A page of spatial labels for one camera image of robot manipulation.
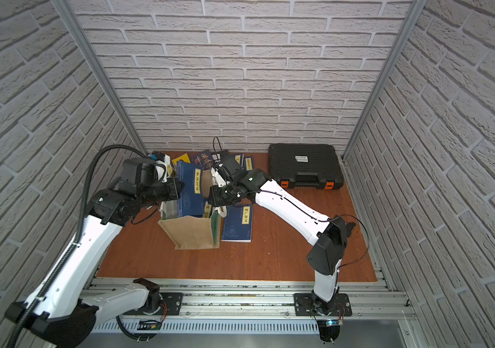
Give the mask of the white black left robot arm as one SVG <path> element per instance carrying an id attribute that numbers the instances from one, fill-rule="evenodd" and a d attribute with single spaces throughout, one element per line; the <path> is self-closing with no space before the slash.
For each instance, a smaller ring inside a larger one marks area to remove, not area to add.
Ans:
<path id="1" fill-rule="evenodd" d="M 144 278 L 97 297 L 81 293 L 111 242 L 140 210 L 179 199 L 184 184 L 169 175 L 171 164 L 160 152 L 127 159 L 110 187 L 93 196 L 84 188 L 73 239 L 39 287 L 5 312 L 15 325 L 8 347 L 16 345 L 23 330 L 57 347 L 77 347 L 97 325 L 130 310 L 165 314 L 160 286 Z"/>

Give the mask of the dark portrait book gold title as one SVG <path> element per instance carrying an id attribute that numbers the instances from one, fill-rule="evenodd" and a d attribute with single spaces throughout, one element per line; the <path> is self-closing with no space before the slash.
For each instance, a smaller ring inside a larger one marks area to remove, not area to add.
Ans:
<path id="1" fill-rule="evenodd" d="M 214 167 L 214 157 L 210 150 L 204 150 L 192 156 L 192 163 L 204 171 L 209 171 Z"/>

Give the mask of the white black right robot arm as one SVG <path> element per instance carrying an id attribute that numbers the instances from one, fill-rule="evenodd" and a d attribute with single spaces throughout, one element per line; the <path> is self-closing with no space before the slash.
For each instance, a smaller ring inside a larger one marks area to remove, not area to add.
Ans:
<path id="1" fill-rule="evenodd" d="M 233 157 L 211 168 L 211 177 L 208 202 L 213 207 L 229 207 L 250 200 L 300 233 L 312 246 L 307 260 L 315 272 L 312 291 L 315 306 L 332 304 L 337 294 L 337 276 L 355 223 L 311 209 L 287 193 L 269 174 L 258 168 L 247 171 Z"/>

